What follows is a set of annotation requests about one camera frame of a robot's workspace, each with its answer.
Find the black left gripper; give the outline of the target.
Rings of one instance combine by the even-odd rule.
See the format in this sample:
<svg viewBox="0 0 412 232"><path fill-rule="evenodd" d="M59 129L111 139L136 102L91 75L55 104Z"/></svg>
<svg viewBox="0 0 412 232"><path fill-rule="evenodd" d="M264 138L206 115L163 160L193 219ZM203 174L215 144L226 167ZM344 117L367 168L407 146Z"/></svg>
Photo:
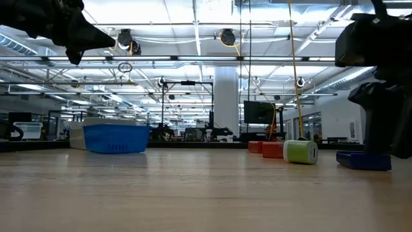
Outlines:
<svg viewBox="0 0 412 232"><path fill-rule="evenodd" d="M82 0L19 0L19 22L22 31L35 39L51 39L66 47L66 55L79 64L82 51L109 48L115 40L90 24L83 16Z"/></svg>

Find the black monitor on stand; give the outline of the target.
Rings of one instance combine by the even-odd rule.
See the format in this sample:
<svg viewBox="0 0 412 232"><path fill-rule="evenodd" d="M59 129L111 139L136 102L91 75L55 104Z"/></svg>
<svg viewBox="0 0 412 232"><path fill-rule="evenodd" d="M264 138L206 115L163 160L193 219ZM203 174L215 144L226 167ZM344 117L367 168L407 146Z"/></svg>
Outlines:
<svg viewBox="0 0 412 232"><path fill-rule="evenodd" d="M269 102L244 101L244 122L247 124L272 124L274 106Z"/></svg>

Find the grey plastic handled bin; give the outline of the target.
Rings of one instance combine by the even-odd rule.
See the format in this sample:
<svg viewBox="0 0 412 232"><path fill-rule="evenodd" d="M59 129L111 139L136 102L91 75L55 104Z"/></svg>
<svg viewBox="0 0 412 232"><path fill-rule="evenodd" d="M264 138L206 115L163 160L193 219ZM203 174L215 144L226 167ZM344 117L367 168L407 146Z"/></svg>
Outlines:
<svg viewBox="0 0 412 232"><path fill-rule="evenodd" d="M84 127L95 124L123 124L136 126L136 122L132 120L103 119L97 117L88 117L85 118L82 122L70 122L70 147L79 150L86 150Z"/></svg>

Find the clear plastic storage box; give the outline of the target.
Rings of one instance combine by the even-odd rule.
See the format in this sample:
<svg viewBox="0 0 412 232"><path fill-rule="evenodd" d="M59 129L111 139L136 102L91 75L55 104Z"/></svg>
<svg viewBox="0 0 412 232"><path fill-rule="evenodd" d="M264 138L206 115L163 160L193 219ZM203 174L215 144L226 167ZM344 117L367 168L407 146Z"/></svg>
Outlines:
<svg viewBox="0 0 412 232"><path fill-rule="evenodd" d="M41 122L14 122L14 126L17 126L23 131L22 140L33 140L41 138Z"/></svg>

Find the black aluminium table frame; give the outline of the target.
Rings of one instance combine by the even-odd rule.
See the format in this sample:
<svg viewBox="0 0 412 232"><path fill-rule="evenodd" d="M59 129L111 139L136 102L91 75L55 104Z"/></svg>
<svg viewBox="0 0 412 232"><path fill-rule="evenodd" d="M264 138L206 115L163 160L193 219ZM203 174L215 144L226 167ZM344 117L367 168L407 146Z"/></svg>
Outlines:
<svg viewBox="0 0 412 232"><path fill-rule="evenodd" d="M219 143L219 142L149 142L148 148L187 148L187 149L247 149L247 143ZM30 150L52 150L70 148L68 140L58 141L19 141L0 142L0 153ZM320 150L362 151L363 144L333 143L318 144Z"/></svg>

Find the black background robot station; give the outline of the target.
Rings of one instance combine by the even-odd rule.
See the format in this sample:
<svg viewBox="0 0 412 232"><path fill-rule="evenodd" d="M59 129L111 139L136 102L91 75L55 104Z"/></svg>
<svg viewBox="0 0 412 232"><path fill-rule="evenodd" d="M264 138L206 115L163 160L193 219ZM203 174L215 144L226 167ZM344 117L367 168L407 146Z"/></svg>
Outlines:
<svg viewBox="0 0 412 232"><path fill-rule="evenodd" d="M231 129L214 122L214 84L202 81L165 81L161 88L160 121L151 141L220 142L234 139Z"/></svg>

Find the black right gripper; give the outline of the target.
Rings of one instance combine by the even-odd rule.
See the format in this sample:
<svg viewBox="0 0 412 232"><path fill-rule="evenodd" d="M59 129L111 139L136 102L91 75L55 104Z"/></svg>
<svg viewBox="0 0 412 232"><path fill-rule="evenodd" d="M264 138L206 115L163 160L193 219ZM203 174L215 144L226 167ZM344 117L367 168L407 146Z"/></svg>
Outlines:
<svg viewBox="0 0 412 232"><path fill-rule="evenodd" d="M374 67L348 100L365 111L365 153L412 157L412 15L354 14L335 44L337 67Z"/></svg>

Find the dark blue digital clock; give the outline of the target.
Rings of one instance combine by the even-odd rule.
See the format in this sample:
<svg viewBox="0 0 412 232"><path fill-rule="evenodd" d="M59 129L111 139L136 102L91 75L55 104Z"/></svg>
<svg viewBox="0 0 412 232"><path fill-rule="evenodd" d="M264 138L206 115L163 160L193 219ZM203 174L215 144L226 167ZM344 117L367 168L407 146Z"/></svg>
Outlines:
<svg viewBox="0 0 412 232"><path fill-rule="evenodd" d="M370 155L362 151L338 151L336 161L344 167L370 171L391 170L389 155Z"/></svg>

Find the blue plastic mesh basket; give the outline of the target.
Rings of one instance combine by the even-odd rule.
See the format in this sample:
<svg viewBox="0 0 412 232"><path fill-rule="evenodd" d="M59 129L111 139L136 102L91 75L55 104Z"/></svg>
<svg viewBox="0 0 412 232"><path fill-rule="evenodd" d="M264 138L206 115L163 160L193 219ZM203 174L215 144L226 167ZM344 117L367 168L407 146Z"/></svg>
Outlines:
<svg viewBox="0 0 412 232"><path fill-rule="evenodd" d="M88 151L103 154L142 153L149 142L150 126L95 124L83 127Z"/></svg>

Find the green and white canister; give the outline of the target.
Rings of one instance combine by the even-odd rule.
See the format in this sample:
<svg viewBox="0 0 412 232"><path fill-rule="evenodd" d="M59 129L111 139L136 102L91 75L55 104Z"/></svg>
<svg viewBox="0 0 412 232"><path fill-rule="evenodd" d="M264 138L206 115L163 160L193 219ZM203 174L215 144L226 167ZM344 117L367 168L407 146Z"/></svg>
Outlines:
<svg viewBox="0 0 412 232"><path fill-rule="evenodd" d="M287 140L283 144L283 159L289 163L316 164L318 146L310 140Z"/></svg>

